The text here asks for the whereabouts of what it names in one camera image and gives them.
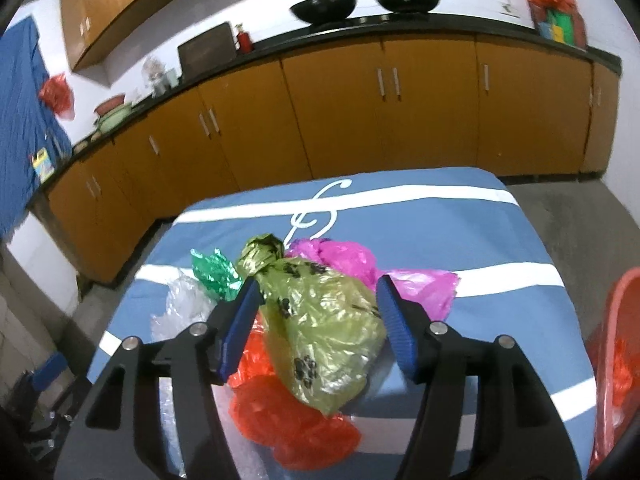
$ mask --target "kitchen counter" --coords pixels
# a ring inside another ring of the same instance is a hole
[[[514,25],[513,23],[501,22],[499,20],[489,20],[486,18],[476,18],[473,16],[460,16],[456,14],[430,14],[429,16],[382,14],[377,16],[366,16],[362,18],[351,18],[340,23],[332,23],[321,27],[305,27],[267,38],[255,43],[255,49],[250,54],[240,54],[236,59],[226,64],[219,65],[211,70],[201,73],[196,78],[184,81],[176,88],[169,90],[159,98],[147,100],[141,105],[133,108],[132,113],[116,128],[108,134],[103,134],[98,139],[90,142],[81,152],[71,156],[59,166],[56,173],[49,177],[40,185],[30,202],[29,208],[37,195],[45,192],[55,181],[71,167],[76,160],[81,160],[88,156],[100,145],[113,139],[120,132],[124,131],[136,121],[144,118],[153,108],[170,100],[178,94],[199,85],[200,83],[222,75],[225,72],[237,69],[241,66],[266,59],[277,54],[283,54],[291,50],[306,46],[313,46],[329,41],[355,38],[358,36],[371,36],[375,34],[402,34],[402,33],[425,33],[437,34],[440,32],[455,32],[468,34],[489,34],[512,38],[515,40],[528,41],[529,43],[543,45],[568,54],[578,59],[594,61],[609,68],[612,72],[620,75],[622,73],[621,59],[613,54],[589,47],[586,51],[578,48],[547,40],[537,34],[533,28]]]

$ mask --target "blue gripper pad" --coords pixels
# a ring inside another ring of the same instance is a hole
[[[418,345],[402,313],[402,298],[389,276],[382,276],[376,283],[376,300],[398,366],[412,379],[418,371]]]
[[[245,283],[235,302],[238,304],[236,315],[222,340],[220,377],[225,382],[229,375],[238,370],[246,340],[254,326],[255,315],[258,312],[258,307],[262,304],[262,294],[258,282],[251,279],[250,283]]]

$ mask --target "silver bolt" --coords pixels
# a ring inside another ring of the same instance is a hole
[[[203,335],[207,331],[206,323],[194,323],[189,327],[189,333],[191,335]]]
[[[502,348],[513,348],[514,346],[516,346],[516,341],[513,337],[511,337],[510,335],[501,335],[498,338],[498,344],[502,347]]]
[[[122,342],[122,347],[125,350],[133,350],[138,347],[138,338],[130,335]]]
[[[435,335],[443,335],[447,333],[449,327],[446,325],[446,323],[443,323],[441,321],[434,321],[429,325],[429,330],[431,330]]]

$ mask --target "red bowl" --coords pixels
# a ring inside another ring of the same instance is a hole
[[[100,117],[102,117],[103,115],[108,114],[115,107],[120,106],[123,103],[124,103],[124,94],[118,94],[118,95],[112,97],[111,99],[107,99],[105,102],[97,105],[97,107],[95,107],[94,111]]]

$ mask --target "floor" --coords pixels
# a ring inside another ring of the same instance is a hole
[[[587,337],[602,316],[610,285],[640,266],[640,228],[599,180],[509,186],[551,255]],[[94,286],[78,306],[59,346],[76,374],[87,370],[120,298],[162,234],[146,245],[116,290]]]

